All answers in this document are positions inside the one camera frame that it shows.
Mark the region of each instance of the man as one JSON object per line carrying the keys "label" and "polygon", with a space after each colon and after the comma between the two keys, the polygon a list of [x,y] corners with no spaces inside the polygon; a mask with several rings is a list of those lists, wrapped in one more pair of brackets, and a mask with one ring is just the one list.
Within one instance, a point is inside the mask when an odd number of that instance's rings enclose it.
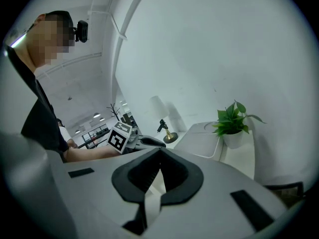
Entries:
{"label": "man", "polygon": [[62,120],[60,119],[56,119],[58,121],[58,125],[59,125],[59,129],[60,129],[60,133],[63,137],[63,139],[66,141],[66,143],[68,144],[69,147],[72,148],[77,148],[78,145],[75,143],[75,141],[72,139],[72,137],[70,136],[68,130],[66,130],[65,126],[62,124]]}
{"label": "man", "polygon": [[69,46],[74,46],[74,40],[70,14],[67,11],[53,11],[39,15],[25,38],[15,48],[6,47],[14,68],[38,98],[21,133],[36,140],[45,149],[58,152],[63,162],[117,156],[119,153],[110,146],[92,150],[69,148],[60,133],[53,107],[35,79],[35,70],[49,64],[51,59],[56,59],[57,53],[68,52]]}

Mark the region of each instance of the black rubber pad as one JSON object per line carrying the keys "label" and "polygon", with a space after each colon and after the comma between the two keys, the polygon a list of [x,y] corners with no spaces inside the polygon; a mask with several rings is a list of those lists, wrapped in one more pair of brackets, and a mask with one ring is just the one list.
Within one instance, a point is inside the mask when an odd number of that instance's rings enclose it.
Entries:
{"label": "black rubber pad", "polygon": [[236,191],[230,195],[257,232],[274,221],[245,190]]}
{"label": "black rubber pad", "polygon": [[86,175],[88,173],[93,173],[93,172],[94,170],[92,168],[85,168],[85,169],[69,172],[69,175],[71,178],[74,178],[74,177]]}

